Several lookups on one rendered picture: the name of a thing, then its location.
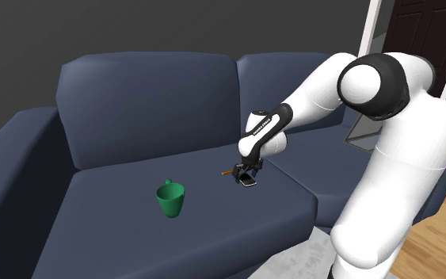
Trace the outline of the black phone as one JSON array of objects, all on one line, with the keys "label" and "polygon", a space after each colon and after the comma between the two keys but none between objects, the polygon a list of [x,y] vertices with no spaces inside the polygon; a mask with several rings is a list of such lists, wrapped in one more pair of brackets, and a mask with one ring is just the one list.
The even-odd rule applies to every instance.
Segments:
[{"label": "black phone", "polygon": [[251,187],[257,184],[257,182],[247,173],[241,174],[238,180],[245,187]]}]

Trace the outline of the green cup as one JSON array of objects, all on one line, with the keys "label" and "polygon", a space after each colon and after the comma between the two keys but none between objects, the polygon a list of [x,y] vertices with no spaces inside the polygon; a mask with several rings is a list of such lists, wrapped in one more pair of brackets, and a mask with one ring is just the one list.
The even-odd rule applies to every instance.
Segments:
[{"label": "green cup", "polygon": [[158,203],[169,218],[177,217],[184,203],[185,187],[179,183],[166,179],[165,184],[156,190]]}]

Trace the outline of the grey rug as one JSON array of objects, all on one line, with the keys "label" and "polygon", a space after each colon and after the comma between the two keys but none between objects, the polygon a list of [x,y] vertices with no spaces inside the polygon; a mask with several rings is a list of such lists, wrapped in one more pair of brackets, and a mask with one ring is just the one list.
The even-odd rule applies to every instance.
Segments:
[{"label": "grey rug", "polygon": [[391,254],[377,266],[366,269],[352,262],[379,241],[376,236],[360,237],[334,228],[331,235],[315,228],[311,237],[300,244],[273,255],[248,279],[396,279],[390,274],[404,235]]}]

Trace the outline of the dark blue sofa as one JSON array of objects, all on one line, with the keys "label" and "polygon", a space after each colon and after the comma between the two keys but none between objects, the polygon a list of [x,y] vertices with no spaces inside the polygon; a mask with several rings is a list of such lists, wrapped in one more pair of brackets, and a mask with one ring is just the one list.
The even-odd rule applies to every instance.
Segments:
[{"label": "dark blue sofa", "polygon": [[[246,119],[322,53],[117,52],[63,65],[56,106],[0,129],[0,279],[247,279],[329,232],[370,158],[340,106],[288,131],[257,184],[231,176]],[[156,190],[185,187],[167,217]]]}]

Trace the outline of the dark brown door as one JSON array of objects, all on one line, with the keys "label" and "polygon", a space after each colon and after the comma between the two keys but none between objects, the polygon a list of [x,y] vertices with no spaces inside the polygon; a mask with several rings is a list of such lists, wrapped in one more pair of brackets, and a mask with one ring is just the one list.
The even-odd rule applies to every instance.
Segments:
[{"label": "dark brown door", "polygon": [[383,51],[427,59],[436,75],[429,93],[440,97],[446,83],[446,0],[395,0]]}]

